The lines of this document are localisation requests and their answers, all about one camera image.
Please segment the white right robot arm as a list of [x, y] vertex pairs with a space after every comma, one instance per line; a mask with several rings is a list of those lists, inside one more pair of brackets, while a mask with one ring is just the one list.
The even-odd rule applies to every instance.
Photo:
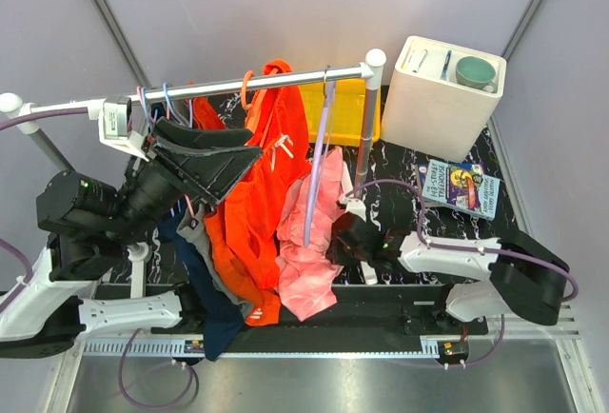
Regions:
[[353, 213], [332, 224], [326, 257], [339, 266], [365, 263], [468, 279], [449, 285], [432, 309], [433, 325], [447, 334], [479, 317], [508, 312], [536, 325], [555, 325], [570, 274], [566, 262], [520, 230], [481, 240], [425, 240], [408, 229], [372, 234]]

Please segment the pink patterned shorts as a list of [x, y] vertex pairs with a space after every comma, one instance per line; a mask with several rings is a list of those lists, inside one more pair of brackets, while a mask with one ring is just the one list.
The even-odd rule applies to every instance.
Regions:
[[332, 224], [344, 214], [337, 205], [343, 171], [343, 149], [334, 147], [324, 159], [311, 223], [305, 219], [311, 181], [307, 173], [289, 188], [277, 227], [277, 292], [282, 305], [301, 322], [337, 303], [332, 284], [343, 268], [332, 264], [325, 254]]

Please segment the lilac wire clothes hanger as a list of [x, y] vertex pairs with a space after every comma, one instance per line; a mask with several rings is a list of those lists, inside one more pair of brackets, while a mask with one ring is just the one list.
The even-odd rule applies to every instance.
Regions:
[[310, 237], [311, 237], [311, 227], [313, 223], [313, 216], [315, 211], [316, 199], [318, 197], [320, 180], [322, 176], [323, 170], [323, 162], [322, 156], [325, 156], [323, 153], [324, 147], [324, 139], [326, 134], [328, 133], [328, 120], [330, 118], [330, 110], [332, 107], [332, 102], [335, 94], [335, 84], [328, 81], [327, 74], [329, 72], [329, 67], [324, 69], [323, 75], [323, 96], [324, 102], [322, 107], [322, 112], [320, 115], [320, 121], [318, 124], [317, 137], [315, 140], [315, 145], [313, 149], [313, 161], [312, 161], [312, 169], [310, 174], [310, 182], [306, 199], [305, 206], [305, 217], [304, 217], [304, 233], [303, 233], [303, 242], [304, 247], [309, 247]]

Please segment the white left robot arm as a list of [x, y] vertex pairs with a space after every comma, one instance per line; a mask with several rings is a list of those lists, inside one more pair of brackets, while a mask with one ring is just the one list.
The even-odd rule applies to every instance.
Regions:
[[42, 359], [93, 336], [134, 328], [193, 333], [208, 307], [190, 285], [143, 298], [96, 301], [82, 291], [131, 255], [147, 233], [190, 197], [218, 206], [262, 156], [240, 129], [191, 129], [160, 119], [113, 187], [76, 171], [57, 173], [36, 199], [49, 235], [37, 261], [1, 301], [1, 355]]

